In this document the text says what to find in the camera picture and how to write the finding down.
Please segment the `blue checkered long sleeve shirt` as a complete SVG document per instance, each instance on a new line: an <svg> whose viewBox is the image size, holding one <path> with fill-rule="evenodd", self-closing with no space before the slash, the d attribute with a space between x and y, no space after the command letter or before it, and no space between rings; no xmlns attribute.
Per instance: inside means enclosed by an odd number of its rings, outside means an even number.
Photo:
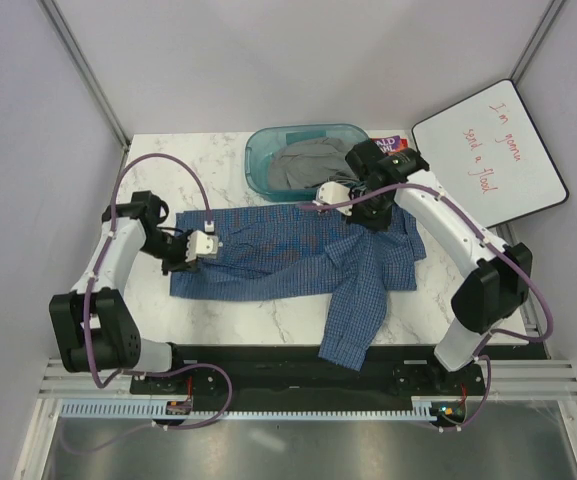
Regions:
<svg viewBox="0 0 577 480"><path fill-rule="evenodd" d="M171 296L244 302L327 294L318 355L354 371L386 319L389 293L416 290L416 264L426 256L415 219L400 208L384 232L289 204L213 215L222 243L216 258L173 274Z"/></svg>

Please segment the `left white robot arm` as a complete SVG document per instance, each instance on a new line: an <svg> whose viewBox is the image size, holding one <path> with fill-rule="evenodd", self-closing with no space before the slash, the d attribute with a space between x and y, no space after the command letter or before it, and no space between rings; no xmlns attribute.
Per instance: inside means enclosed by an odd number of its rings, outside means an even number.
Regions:
<svg viewBox="0 0 577 480"><path fill-rule="evenodd" d="M188 253L197 232L174 236L160 225L166 220L166 202L150 191L132 194L131 201L102 215L102 236L84 274L65 294L52 297L49 314L64 368L89 372L92 357L100 370L153 372L153 382L166 393L176 393L187 382L187 369L177 363L171 343L142 337L123 299L138 254L162 262L164 275L196 272L198 260Z"/></svg>

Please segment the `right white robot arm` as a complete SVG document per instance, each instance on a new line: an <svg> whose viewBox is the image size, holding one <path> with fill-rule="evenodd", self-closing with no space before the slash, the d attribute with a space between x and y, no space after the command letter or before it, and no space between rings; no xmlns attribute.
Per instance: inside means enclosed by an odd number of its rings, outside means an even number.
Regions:
<svg viewBox="0 0 577 480"><path fill-rule="evenodd" d="M528 298L529 288L515 270L531 274L533 256L523 244L508 245L461 208L440 185L429 164L407 148L393 155L372 140L353 146L346 163L363 184L353 188L349 220L373 231L390 226L396 207L411 214L449 254L463 283L451 299L454 320L435 346L437 362L426 368L435 392L451 392L491 330L512 316Z"/></svg>

